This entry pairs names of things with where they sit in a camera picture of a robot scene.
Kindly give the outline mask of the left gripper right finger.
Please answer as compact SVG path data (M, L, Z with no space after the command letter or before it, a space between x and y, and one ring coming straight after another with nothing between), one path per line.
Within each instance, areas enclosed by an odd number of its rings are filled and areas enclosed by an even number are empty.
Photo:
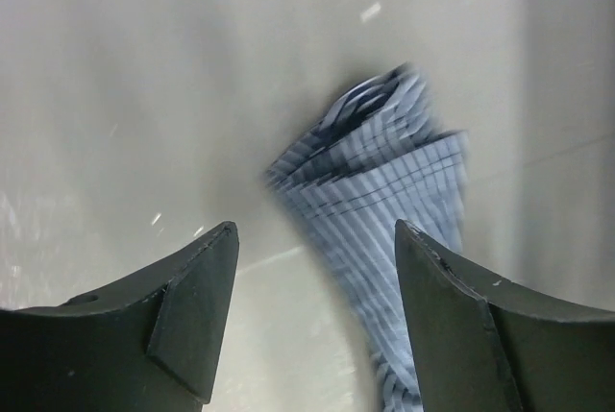
M425 410L613 410L613 312L505 279L404 220L395 258Z

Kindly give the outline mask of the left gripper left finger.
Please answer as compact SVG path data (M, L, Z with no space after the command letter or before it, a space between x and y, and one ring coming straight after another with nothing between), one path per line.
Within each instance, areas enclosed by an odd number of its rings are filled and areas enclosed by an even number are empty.
M239 253L224 222L59 306L1 313L5 411L199 411L211 401Z

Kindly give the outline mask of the striped blue boxer shorts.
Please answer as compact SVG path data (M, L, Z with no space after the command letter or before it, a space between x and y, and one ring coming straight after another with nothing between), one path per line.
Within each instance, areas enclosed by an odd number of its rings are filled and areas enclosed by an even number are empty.
M409 64L338 98L267 169L268 187L323 257L369 340L383 411L419 411L395 264L409 222L461 250L464 133L443 130Z

